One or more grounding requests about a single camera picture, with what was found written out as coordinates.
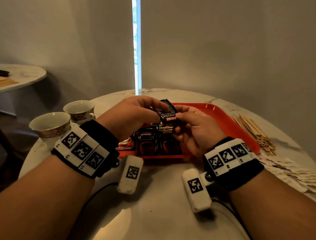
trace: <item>red tray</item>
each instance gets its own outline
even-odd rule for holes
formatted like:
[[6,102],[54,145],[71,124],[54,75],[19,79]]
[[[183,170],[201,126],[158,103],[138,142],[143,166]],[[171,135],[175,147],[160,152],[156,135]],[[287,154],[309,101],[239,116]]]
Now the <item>red tray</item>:
[[[251,150],[258,154],[260,152],[259,144],[249,136],[230,116],[228,116],[219,107],[209,103],[173,103],[173,105],[187,105],[196,107],[207,115],[215,119],[217,124],[223,132],[233,138],[241,138],[251,148]],[[157,155],[157,156],[141,156],[143,159],[163,159],[163,158],[192,158],[193,155],[189,152],[185,145],[181,143],[182,155]],[[119,151],[119,157],[123,158],[125,155],[136,156],[135,151]]]

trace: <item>white wall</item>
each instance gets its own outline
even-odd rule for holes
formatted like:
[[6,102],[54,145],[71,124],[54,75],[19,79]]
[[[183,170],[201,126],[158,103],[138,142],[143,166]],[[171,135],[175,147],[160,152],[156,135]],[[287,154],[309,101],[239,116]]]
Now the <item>white wall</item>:
[[141,4],[143,87],[190,90],[238,104],[316,159],[315,0]]
[[11,92],[21,114],[134,88],[131,0],[1,0],[0,9],[0,63],[49,72]]

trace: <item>white marble tabletop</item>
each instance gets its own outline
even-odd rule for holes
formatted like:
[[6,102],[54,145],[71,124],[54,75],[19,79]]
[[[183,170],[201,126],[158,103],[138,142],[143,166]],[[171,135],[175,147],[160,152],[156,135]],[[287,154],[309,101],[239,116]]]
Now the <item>white marble tabletop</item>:
[[0,70],[10,72],[10,78],[18,83],[0,87],[0,92],[17,89],[46,77],[46,71],[41,67],[19,64],[0,64]]
[[[96,116],[124,97],[134,94],[135,90],[127,90],[93,99]],[[288,157],[302,166],[316,169],[316,163],[284,132],[260,116],[232,103],[200,93],[172,89],[141,89],[139,95],[167,98],[178,103],[212,103],[230,116],[244,114],[253,119],[274,141],[278,156]],[[39,139],[27,156],[19,177],[49,154]],[[173,164],[172,160],[164,166],[144,166],[137,191],[133,195],[120,194],[114,186],[107,187],[82,212],[70,239],[247,239],[231,213],[217,203],[212,204],[215,215],[213,220],[201,220],[192,213],[180,175],[193,167],[190,162]],[[102,178],[97,178],[93,192],[113,182],[114,172],[111,170]]]

